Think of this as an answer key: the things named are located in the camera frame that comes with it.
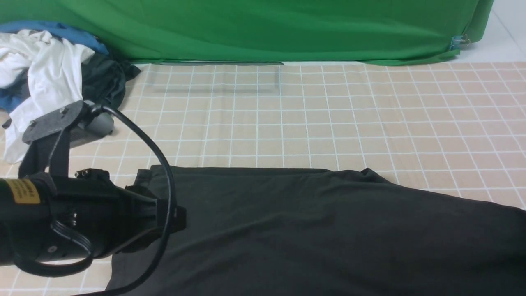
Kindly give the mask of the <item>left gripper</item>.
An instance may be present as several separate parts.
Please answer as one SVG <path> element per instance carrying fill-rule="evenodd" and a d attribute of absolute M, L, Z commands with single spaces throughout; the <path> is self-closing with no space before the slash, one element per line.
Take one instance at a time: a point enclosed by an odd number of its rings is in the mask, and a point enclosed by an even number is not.
<path fill-rule="evenodd" d="M 38 261 L 86 256 L 86 250 L 71 241 L 70 235 L 55 232 L 57 222 L 84 236 L 96 259 L 147 248 L 163 233 L 169 210 L 169 234 L 187 226 L 186 208 L 169 207 L 168 200 L 160 200 L 139 183 L 117 187 L 104 170 L 88 169 L 78 178 L 38 173 L 37 188 L 50 214 Z"/>

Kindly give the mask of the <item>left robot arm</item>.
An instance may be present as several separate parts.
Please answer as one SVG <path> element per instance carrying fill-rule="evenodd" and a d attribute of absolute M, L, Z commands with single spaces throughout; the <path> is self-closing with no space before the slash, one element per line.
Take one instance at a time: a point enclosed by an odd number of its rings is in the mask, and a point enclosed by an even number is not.
<path fill-rule="evenodd" d="M 95 259 L 146 249 L 160 239 L 168 198 L 135 184 L 117 187 L 104 170 L 75 178 L 36 173 L 1 180 L 1 265 L 83 259 L 87 252 L 58 235 L 57 220 L 90 242 Z"/>

